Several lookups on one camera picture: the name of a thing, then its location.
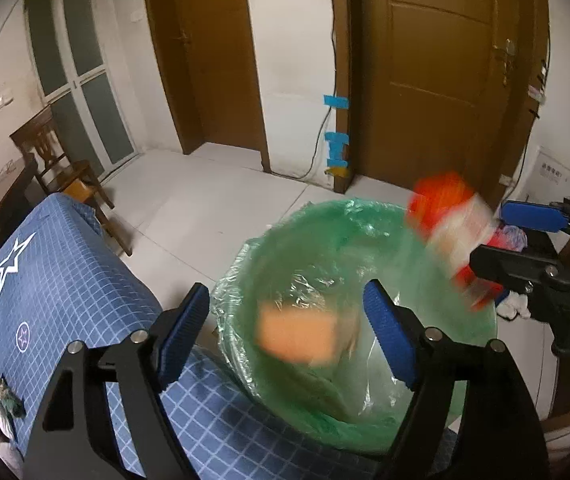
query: trash can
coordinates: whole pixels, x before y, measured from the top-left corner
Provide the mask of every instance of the trash can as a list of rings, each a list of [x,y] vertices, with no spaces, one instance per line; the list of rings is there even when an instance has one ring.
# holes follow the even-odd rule
[[[324,444],[371,454],[389,449],[412,397],[392,375],[363,312],[363,287],[374,278],[424,326],[479,346],[496,337],[494,309],[470,309],[405,224],[405,210],[366,200],[308,204],[248,240],[211,300],[220,349],[254,399]],[[330,365],[280,361],[255,340],[266,301],[357,313],[354,344]],[[464,390],[455,387],[450,421],[461,413]]]

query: wall outlet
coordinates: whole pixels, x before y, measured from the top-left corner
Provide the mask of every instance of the wall outlet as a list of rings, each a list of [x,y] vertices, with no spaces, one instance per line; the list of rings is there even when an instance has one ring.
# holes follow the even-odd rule
[[[0,96],[0,109],[7,106],[14,100],[14,94],[11,90],[7,90]]]

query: plastic wrap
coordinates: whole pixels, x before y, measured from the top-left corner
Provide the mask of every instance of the plastic wrap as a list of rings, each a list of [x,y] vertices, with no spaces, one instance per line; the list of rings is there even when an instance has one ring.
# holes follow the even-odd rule
[[[436,256],[403,220],[404,209],[363,200],[308,205],[249,240],[212,293],[220,349],[241,383],[274,413],[316,440],[385,452],[412,393],[395,379],[363,313],[363,286],[378,278],[425,326],[484,345],[496,336],[493,309],[471,312]],[[282,362],[255,341],[264,302],[354,312],[355,344],[323,367]],[[460,415],[457,384],[450,418]]]

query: grid pattern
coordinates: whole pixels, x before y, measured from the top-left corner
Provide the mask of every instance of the grid pattern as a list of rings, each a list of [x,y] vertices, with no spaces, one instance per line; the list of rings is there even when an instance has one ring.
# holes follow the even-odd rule
[[[33,233],[18,257],[18,272],[7,274],[0,294],[0,373],[24,399],[27,416],[15,421],[23,453],[66,345],[75,339],[89,347],[117,343],[148,328],[161,312],[151,292],[105,245],[90,207],[63,194],[49,196],[5,242],[0,262],[16,238],[20,243]],[[12,255],[8,264],[13,262]],[[19,349],[22,324],[29,327],[29,341]]]
[[[123,462],[143,474],[117,384],[108,388]],[[254,404],[223,365],[194,347],[179,380],[161,402],[181,446],[203,480],[372,478],[377,462],[326,447]]]

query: blue tape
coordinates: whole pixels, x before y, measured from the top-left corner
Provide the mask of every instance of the blue tape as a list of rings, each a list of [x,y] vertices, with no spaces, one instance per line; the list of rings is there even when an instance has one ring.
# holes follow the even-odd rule
[[[343,160],[344,144],[342,142],[328,142],[328,144],[329,144],[329,158]]]
[[[328,142],[338,142],[339,144],[349,144],[350,136],[339,132],[325,132],[325,140]]]
[[[328,168],[347,168],[347,161],[337,158],[328,158],[327,166]]]
[[[332,108],[347,110],[347,108],[350,107],[350,100],[347,97],[340,97],[338,95],[324,95],[323,101],[325,102],[325,106],[331,106]]]

